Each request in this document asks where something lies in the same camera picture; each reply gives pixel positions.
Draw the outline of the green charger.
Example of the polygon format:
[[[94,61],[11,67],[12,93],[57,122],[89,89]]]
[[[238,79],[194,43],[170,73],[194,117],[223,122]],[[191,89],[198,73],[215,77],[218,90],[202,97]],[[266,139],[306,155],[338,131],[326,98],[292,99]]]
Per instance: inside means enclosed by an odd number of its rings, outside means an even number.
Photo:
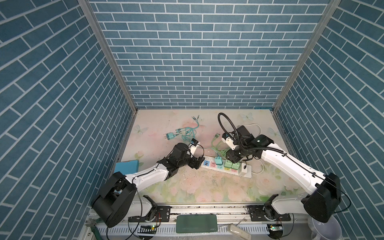
[[[240,163],[233,163],[231,168],[234,170],[238,170],[240,168],[240,165]]]
[[[230,160],[225,160],[224,167],[231,169],[233,167],[233,163]]]

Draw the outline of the white charger adapter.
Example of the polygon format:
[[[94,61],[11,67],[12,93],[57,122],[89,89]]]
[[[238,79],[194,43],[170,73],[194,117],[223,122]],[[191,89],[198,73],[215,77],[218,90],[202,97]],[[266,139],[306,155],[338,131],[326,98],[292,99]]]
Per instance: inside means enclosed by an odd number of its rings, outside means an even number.
[[[241,167],[241,176],[245,176],[248,173],[247,163],[242,163]]]

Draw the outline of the white power strip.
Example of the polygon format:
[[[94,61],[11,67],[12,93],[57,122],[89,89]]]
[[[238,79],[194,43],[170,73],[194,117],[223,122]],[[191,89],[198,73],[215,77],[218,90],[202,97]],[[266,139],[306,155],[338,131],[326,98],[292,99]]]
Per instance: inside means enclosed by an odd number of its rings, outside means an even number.
[[[235,175],[235,176],[239,176],[239,177],[245,177],[245,178],[251,178],[252,177],[252,167],[250,165],[248,165],[248,173],[245,176],[241,176],[242,163],[239,162],[241,164],[240,168],[238,170],[234,170],[234,169],[228,169],[228,168],[224,167],[225,160],[223,160],[223,164],[221,166],[219,166],[219,165],[215,164],[214,159],[215,159],[214,157],[205,157],[205,160],[202,162],[201,167],[206,168],[206,169],[210,169],[210,170],[214,170],[214,171],[219,171],[219,172]]]

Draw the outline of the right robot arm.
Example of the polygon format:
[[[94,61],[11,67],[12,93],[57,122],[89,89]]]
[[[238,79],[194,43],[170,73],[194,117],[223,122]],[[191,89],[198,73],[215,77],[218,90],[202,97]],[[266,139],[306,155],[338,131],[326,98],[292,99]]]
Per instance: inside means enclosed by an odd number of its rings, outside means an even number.
[[[324,174],[302,163],[265,135],[254,137],[245,126],[224,132],[222,141],[230,147],[226,158],[233,163],[251,156],[281,170],[301,186],[305,193],[295,197],[274,194],[264,204],[267,219],[274,221],[280,215],[307,214],[326,223],[341,202],[340,178]]]

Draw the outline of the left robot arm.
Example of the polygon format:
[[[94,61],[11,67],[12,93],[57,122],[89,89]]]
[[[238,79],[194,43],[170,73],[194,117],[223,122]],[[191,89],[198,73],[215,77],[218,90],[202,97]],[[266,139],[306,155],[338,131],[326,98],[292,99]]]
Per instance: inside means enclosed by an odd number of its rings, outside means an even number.
[[[178,143],[151,168],[128,175],[121,172],[112,174],[93,200],[93,210],[109,228],[131,217],[152,221],[157,215],[158,205],[148,196],[140,197],[139,192],[172,178],[184,166],[199,169],[205,160],[204,156],[195,156],[199,146],[195,139],[188,145]]]

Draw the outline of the blue sheet at left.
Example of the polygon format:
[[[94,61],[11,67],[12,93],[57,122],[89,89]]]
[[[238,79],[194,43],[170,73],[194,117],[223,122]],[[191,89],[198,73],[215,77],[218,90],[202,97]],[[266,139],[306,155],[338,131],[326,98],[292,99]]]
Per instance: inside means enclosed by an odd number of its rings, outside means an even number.
[[[123,175],[137,173],[139,170],[139,161],[133,160],[128,162],[116,163],[114,173],[121,172]]]

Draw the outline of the white small device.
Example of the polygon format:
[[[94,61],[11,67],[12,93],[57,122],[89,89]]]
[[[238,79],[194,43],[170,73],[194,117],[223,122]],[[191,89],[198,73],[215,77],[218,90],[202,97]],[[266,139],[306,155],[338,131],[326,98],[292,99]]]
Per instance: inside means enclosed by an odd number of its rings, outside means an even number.
[[[227,227],[228,232],[242,240],[251,240],[251,235],[234,224],[230,224]]]

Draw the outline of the white bowl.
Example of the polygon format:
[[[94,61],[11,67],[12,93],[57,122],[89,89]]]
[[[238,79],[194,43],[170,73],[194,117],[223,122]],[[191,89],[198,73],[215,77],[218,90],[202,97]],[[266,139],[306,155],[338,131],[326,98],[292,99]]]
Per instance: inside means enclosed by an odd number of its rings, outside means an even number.
[[[327,223],[322,223],[308,216],[308,226],[312,240],[342,240],[342,228],[337,219],[331,216]]]

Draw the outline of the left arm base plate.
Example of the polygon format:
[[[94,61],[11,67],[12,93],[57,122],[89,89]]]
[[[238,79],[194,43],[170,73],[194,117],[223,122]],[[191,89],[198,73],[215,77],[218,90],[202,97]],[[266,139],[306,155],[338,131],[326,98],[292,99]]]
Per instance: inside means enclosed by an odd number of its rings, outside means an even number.
[[[139,216],[140,213],[133,214],[128,217],[129,222],[138,223],[138,222],[169,222],[170,220],[170,206],[157,206],[151,207],[147,213],[143,213]]]

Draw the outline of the green box on rail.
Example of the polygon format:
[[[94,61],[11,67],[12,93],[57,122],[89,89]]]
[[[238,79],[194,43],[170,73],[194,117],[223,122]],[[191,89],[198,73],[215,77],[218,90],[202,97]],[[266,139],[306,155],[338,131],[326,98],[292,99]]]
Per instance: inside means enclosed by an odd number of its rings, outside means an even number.
[[[217,216],[212,214],[179,215],[176,233],[215,233],[218,231]]]

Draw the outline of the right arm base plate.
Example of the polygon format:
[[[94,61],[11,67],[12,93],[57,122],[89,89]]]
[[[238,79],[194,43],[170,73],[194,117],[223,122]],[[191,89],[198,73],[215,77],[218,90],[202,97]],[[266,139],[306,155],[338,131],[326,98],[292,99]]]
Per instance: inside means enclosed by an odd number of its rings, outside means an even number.
[[[280,215],[272,207],[265,205],[249,205],[246,207],[247,212],[250,214],[252,222],[261,221],[291,221],[289,214]]]

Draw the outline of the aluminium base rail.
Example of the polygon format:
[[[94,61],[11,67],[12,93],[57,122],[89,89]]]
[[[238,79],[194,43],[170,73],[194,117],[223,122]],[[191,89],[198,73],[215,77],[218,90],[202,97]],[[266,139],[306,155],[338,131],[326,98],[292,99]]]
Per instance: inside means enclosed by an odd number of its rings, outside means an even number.
[[[95,211],[91,211],[80,240],[236,240],[237,237],[228,232],[228,225],[234,224],[249,233],[253,240],[268,240],[272,233],[271,225],[280,226],[283,230],[284,240],[309,240],[311,230],[308,226],[308,216],[301,214],[291,215],[291,221],[261,221],[252,222],[246,207],[248,203],[202,203],[202,204],[159,204],[170,206],[169,222],[158,222],[154,231],[144,229],[150,226],[149,222],[131,223],[128,218],[115,227],[109,229],[100,220]],[[215,233],[176,233],[176,221],[179,215],[212,214],[217,216],[218,231]]]

